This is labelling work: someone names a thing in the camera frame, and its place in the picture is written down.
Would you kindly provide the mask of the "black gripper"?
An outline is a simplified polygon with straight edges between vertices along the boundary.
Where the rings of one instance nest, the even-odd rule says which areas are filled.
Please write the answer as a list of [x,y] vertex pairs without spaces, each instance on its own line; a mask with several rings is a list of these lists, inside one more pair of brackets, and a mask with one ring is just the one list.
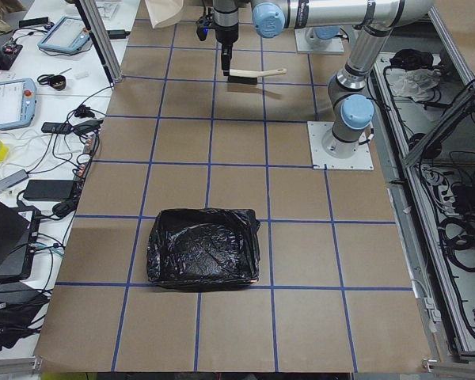
[[222,44],[220,54],[221,69],[224,76],[230,76],[233,44],[238,40],[238,24],[232,26],[215,25],[216,40]]

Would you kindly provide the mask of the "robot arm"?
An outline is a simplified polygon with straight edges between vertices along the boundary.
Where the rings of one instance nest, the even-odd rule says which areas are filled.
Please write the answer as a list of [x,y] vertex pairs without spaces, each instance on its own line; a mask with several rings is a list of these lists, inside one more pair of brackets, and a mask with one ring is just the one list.
[[433,1],[251,1],[256,32],[274,38],[285,29],[355,25],[361,29],[345,66],[329,83],[336,116],[332,138],[357,143],[374,115],[374,106],[361,91],[378,53],[393,29],[419,20]]

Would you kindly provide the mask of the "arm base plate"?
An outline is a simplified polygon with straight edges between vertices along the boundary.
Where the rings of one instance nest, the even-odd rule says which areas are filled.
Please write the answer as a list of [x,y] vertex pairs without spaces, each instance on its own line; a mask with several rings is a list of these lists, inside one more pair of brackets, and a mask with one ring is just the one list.
[[294,31],[296,48],[302,54],[342,55],[343,36],[340,26],[319,26]]
[[371,171],[369,141],[363,131],[357,142],[341,142],[333,136],[333,122],[307,123],[313,169]]

